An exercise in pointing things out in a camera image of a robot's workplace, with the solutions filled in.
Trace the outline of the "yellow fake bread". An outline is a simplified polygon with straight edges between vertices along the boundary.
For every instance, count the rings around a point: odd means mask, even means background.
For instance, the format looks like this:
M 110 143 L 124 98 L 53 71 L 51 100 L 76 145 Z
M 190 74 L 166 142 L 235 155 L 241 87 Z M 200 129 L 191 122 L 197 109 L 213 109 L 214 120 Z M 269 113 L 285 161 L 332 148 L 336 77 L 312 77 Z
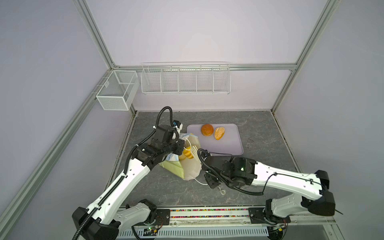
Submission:
M 183 153 L 179 156 L 179 161 L 185 160 L 185 159 L 193 159 L 193 155 L 191 153 L 191 147 L 184 148 Z

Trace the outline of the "green paper gift bag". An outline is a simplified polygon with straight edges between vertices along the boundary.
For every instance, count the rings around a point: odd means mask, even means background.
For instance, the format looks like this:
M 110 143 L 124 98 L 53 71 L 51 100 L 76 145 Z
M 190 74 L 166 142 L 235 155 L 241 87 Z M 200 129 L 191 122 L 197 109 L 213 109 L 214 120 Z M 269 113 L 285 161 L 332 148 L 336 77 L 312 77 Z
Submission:
M 182 140 L 185 140 L 184 148 L 192 146 L 196 146 L 197 148 L 200 147 L 200 142 L 197 136 L 187 133 L 181 134 L 181 137 Z M 166 160 L 160 163 L 160 166 L 185 181 L 195 180 L 197 183 L 203 186 L 207 185 L 197 180 L 197 177 L 200 175 L 202 170 L 202 164 L 200 160 L 193 158 L 179 161 L 178 155 L 169 154 L 166 157 Z

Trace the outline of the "round brown fake bun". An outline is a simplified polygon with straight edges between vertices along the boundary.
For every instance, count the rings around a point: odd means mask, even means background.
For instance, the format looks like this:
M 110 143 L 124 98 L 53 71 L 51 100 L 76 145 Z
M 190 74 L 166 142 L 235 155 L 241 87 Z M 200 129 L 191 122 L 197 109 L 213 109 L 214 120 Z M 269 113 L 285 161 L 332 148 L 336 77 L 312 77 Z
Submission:
M 210 124 L 205 124 L 201 127 L 201 133 L 203 136 L 211 136 L 214 133 L 214 127 Z

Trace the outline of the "oval orange fake bread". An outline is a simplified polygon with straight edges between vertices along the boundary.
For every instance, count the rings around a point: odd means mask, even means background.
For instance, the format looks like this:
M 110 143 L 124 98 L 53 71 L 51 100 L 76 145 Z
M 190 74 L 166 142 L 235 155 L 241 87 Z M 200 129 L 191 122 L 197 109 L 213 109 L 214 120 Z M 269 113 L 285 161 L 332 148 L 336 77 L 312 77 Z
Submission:
M 214 138 L 220 140 L 225 134 L 225 127 L 217 127 L 214 131 Z

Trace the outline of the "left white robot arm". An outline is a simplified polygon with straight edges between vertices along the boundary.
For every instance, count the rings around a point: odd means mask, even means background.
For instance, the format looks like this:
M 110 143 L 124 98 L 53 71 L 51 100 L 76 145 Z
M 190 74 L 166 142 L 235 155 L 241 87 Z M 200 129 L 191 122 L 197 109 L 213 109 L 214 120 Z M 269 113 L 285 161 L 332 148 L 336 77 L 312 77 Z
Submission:
M 170 116 L 169 125 L 160 125 L 160 118 L 166 110 L 173 111 L 169 106 L 160 110 L 153 131 L 132 148 L 117 179 L 88 207 L 79 207 L 74 211 L 74 240 L 79 237 L 85 240 L 114 240 L 123 226 L 143 223 L 155 212 L 156 207 L 151 202 L 142 201 L 126 209 L 123 219 L 117 220 L 120 206 L 135 186 L 168 155 L 181 155 L 183 152 L 185 141 L 180 139 L 182 123 Z

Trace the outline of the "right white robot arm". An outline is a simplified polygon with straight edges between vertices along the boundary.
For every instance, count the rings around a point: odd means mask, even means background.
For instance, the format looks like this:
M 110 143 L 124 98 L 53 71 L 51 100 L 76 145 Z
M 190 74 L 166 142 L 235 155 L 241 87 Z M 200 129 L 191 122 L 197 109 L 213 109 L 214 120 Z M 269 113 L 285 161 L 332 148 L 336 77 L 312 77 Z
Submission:
M 234 156 L 212 156 L 198 149 L 210 188 L 220 184 L 240 193 L 263 196 L 267 187 L 289 192 L 280 199 L 268 199 L 263 209 L 251 210 L 257 223 L 274 225 L 289 223 L 291 215 L 308 211 L 311 214 L 332 217 L 336 212 L 334 195 L 326 171 L 303 174 L 277 169 L 253 159 Z

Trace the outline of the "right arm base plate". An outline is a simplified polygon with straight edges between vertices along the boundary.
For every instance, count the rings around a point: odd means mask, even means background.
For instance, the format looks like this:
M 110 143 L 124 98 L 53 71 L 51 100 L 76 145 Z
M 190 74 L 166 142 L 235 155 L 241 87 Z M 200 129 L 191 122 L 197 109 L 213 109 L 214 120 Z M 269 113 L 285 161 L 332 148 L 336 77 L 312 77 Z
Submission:
M 290 217 L 276 217 L 271 213 L 267 213 L 266 208 L 255 207 L 248 209 L 250 220 L 252 224 L 267 224 L 267 225 L 277 225 L 277 224 L 289 224 L 291 223 Z

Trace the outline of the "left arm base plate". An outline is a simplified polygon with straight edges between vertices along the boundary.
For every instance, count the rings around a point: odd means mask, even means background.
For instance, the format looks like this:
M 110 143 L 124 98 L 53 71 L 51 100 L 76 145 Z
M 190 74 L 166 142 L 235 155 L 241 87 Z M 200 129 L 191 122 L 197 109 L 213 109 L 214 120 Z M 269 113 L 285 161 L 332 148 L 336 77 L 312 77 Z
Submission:
M 155 212 L 150 213 L 149 217 L 138 226 L 168 226 L 171 220 L 170 209 L 157 209 Z

